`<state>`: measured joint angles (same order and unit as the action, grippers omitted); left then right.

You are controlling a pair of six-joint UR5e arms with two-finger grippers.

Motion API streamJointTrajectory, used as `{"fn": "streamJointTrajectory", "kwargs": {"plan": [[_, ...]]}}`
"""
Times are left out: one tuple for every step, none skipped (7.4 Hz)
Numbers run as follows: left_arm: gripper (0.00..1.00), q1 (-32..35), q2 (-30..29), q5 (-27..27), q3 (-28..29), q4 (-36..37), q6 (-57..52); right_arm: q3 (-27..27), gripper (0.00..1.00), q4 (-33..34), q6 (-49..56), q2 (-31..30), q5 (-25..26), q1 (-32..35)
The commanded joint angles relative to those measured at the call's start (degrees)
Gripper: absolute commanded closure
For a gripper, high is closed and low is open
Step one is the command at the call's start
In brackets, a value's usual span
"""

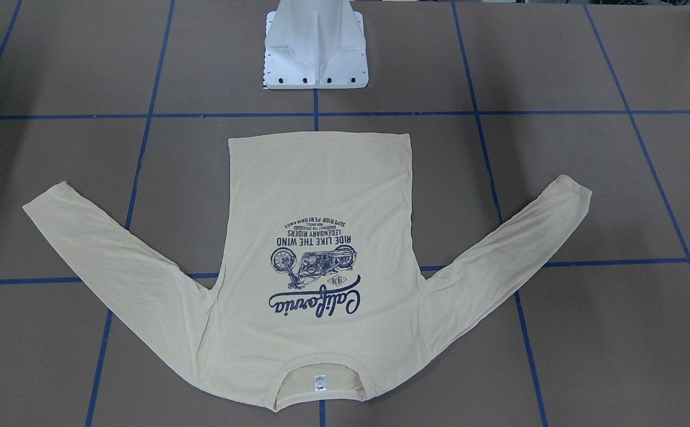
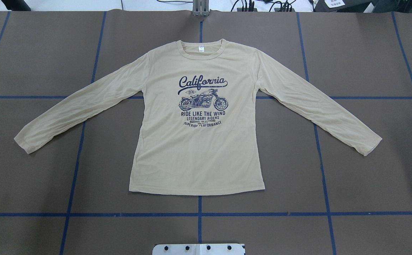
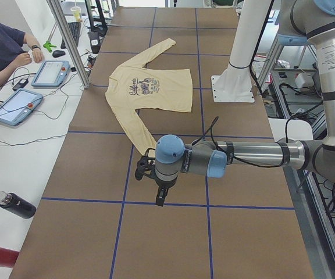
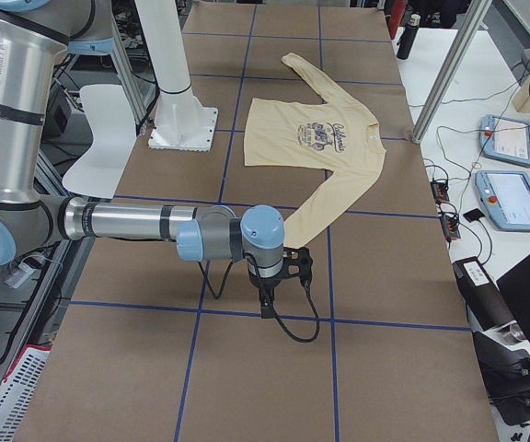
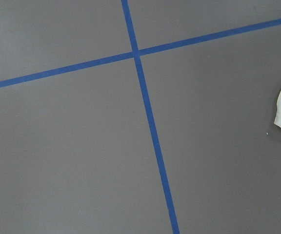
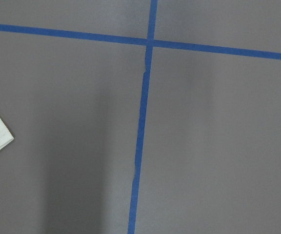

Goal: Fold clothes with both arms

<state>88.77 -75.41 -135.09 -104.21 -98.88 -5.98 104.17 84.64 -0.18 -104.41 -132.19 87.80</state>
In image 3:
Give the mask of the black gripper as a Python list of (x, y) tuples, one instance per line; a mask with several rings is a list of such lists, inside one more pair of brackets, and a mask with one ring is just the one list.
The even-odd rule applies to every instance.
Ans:
[(174, 178), (172, 180), (165, 181), (159, 177), (156, 177), (155, 181), (158, 185), (158, 192), (156, 195), (155, 204), (158, 206), (163, 206), (165, 203), (165, 198), (168, 195), (168, 190), (175, 185), (176, 179)]

